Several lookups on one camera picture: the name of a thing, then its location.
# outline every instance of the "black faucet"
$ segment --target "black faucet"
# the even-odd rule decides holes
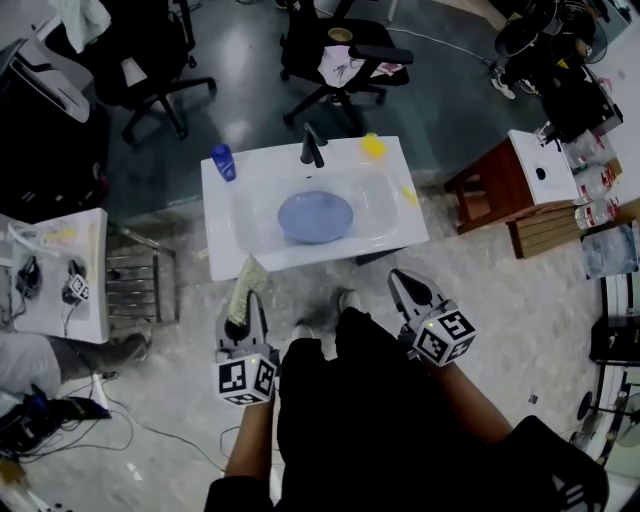
[[[304,139],[302,140],[302,155],[300,156],[302,163],[310,164],[315,162],[318,169],[324,167],[324,160],[318,146],[326,146],[327,144],[327,139],[320,137],[311,123],[304,123]]]

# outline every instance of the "chair wheel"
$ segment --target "chair wheel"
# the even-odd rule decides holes
[[[136,141],[132,132],[122,132],[122,138],[127,144],[129,144],[129,146],[133,146]]]

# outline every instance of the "shoe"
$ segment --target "shoe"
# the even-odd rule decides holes
[[[347,308],[354,308],[362,311],[362,301],[360,295],[355,290],[346,290],[338,297],[338,310],[340,314],[344,313]]]
[[[316,335],[313,329],[304,322],[298,322],[291,333],[291,340],[315,339]]]
[[[502,77],[502,75],[498,75],[496,78],[492,78],[491,85],[493,85],[498,91],[500,91],[505,96],[505,98],[508,98],[510,100],[515,99],[516,94],[511,89],[509,89],[508,85],[502,83],[500,77]]]

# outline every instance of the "gray floor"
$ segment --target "gray floor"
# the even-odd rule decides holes
[[[318,4],[331,9],[335,2]],[[383,19],[387,7],[386,2],[357,2],[354,13]],[[147,136],[135,151],[119,139],[129,114],[115,112],[107,200],[112,216],[130,217],[199,198],[199,161],[221,140],[236,151],[300,140],[299,132],[281,122],[282,112],[309,92],[302,83],[282,84],[278,77],[277,40],[287,26],[286,15],[275,11],[270,0],[251,6],[205,0],[194,22],[200,66],[186,70],[185,76],[212,74],[218,94],[210,99],[203,88],[178,96],[189,138],[177,142],[160,116],[140,126],[138,133]],[[446,5],[401,0],[394,25],[492,54],[495,32],[488,23]],[[372,130],[401,137],[416,181],[456,173],[508,129],[531,130],[541,124],[543,115],[533,98],[505,100],[488,84],[486,68],[472,57],[413,36],[393,37],[415,53],[412,82],[392,91],[384,107],[360,109]],[[317,105],[300,121],[304,119],[316,120],[328,137],[344,135],[343,113],[331,105]],[[311,317],[331,357],[336,313],[330,298],[339,287],[357,289],[374,320],[395,334],[401,319],[387,289],[387,274],[394,267],[422,272],[458,299],[480,332],[461,361],[476,384],[514,424],[537,414],[568,436],[577,424],[577,404],[593,389],[595,365],[587,354],[590,328],[601,308],[597,285],[584,279],[579,244],[517,261],[504,226],[457,237],[451,197],[423,188],[420,201],[431,236],[427,244],[362,268],[337,261],[272,274],[262,294],[270,342],[286,351],[292,326]],[[238,425],[240,413],[214,397],[212,333],[231,283],[210,280],[199,201],[152,217],[182,218],[164,239],[178,251],[180,323],[157,331],[149,358],[123,369],[106,391],[126,403],[140,422],[197,443],[224,466],[220,434]],[[69,384],[67,390],[80,385]],[[539,397],[536,405],[528,401],[532,393]],[[416,406],[424,406],[419,397]],[[134,430],[125,451],[81,448],[29,465],[34,490],[50,504],[59,502],[76,512],[202,510],[208,485],[219,471],[189,446],[137,425]],[[65,440],[80,432],[65,435]],[[116,416],[97,425],[82,442],[122,447],[128,437],[128,425]],[[225,451],[233,439],[233,433],[224,437]],[[274,461],[281,472],[277,452]]]
[[[330,298],[340,287],[357,289],[374,320],[396,334],[402,320],[388,292],[387,274],[394,267],[422,272],[455,297],[478,328],[480,334],[460,365],[480,389],[513,424],[536,414],[568,438],[578,426],[580,399],[595,389],[596,367],[588,359],[588,348],[591,325],[601,312],[597,283],[584,278],[579,243],[519,261],[505,226],[458,237],[452,197],[423,189],[420,202],[431,236],[426,244],[365,267],[344,260],[272,274],[261,294],[269,341],[286,351],[292,326],[311,317],[325,354],[332,357],[336,312]],[[204,221],[193,217],[201,208],[199,202],[189,205],[191,220],[164,240],[178,251],[179,325],[156,331],[149,358],[123,369],[118,380],[106,384],[106,391],[126,403],[139,421],[188,438],[224,466],[220,434],[239,424],[240,413],[214,396],[212,333],[232,283],[209,278],[202,253]],[[157,217],[180,215],[184,209]],[[536,405],[529,403],[531,394],[538,396]],[[416,407],[423,406],[416,397]],[[224,437],[227,453],[234,435]],[[128,436],[125,421],[116,417],[98,425],[83,442],[122,447]],[[277,452],[274,462],[281,463]],[[281,472],[282,465],[274,468]],[[36,492],[77,512],[151,512],[201,510],[219,471],[191,447],[136,426],[124,452],[62,452],[30,465],[28,474]]]
[[[107,175],[111,189],[105,207],[112,218],[127,218],[201,198],[200,160],[211,148],[227,142],[234,151],[302,140],[300,127],[314,120],[328,138],[347,136],[341,107],[317,104],[287,128],[282,114],[315,88],[293,78],[279,78],[280,36],[288,28],[286,12],[272,0],[244,6],[232,0],[203,0],[193,13],[197,46],[196,69],[183,77],[211,75],[217,95],[207,88],[175,96],[190,135],[175,139],[166,117],[158,113],[135,130],[140,143],[131,149],[120,131],[131,113],[112,109]],[[337,1],[317,1],[333,12]],[[384,21],[388,2],[355,2],[351,15]],[[496,31],[487,20],[425,0],[402,0],[393,27],[428,34],[492,57]],[[409,168],[421,182],[442,181],[502,140],[507,130],[533,130],[544,123],[536,98],[519,94],[509,102],[490,85],[481,61],[426,39],[392,33],[398,47],[414,52],[411,82],[391,89],[384,107],[373,95],[359,94],[356,108],[368,128],[400,137]]]

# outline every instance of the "white sink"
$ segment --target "white sink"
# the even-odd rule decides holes
[[[320,148],[325,166],[300,161],[301,144],[234,154],[237,178],[227,183],[203,160],[202,187],[211,277],[236,277],[249,254],[269,271],[387,251],[429,240],[397,137],[382,137],[387,153],[368,157],[361,139],[332,140]],[[290,196],[326,191],[351,206],[347,234],[306,245],[284,237],[278,211]]]

